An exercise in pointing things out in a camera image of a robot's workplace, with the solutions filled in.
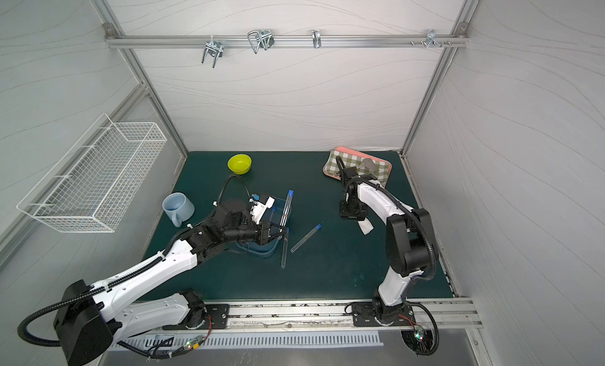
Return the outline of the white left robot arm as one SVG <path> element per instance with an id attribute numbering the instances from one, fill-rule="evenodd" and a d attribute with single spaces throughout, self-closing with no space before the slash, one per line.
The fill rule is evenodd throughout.
<path id="1" fill-rule="evenodd" d="M 217 197 L 209 216 L 177 232 L 153 257 L 91 285 L 74 282 L 60 302 L 20 322 L 19 338 L 35 346 L 59 347 L 68 364 L 85 365 L 133 335 L 164 326 L 204 325 L 210 319 L 206 306 L 190 289 L 155 301 L 139 299 L 232 243 L 264 246 L 282 238 L 287 220 L 271 212 L 274 203 L 266 194 L 248 194 L 246 200 Z"/>

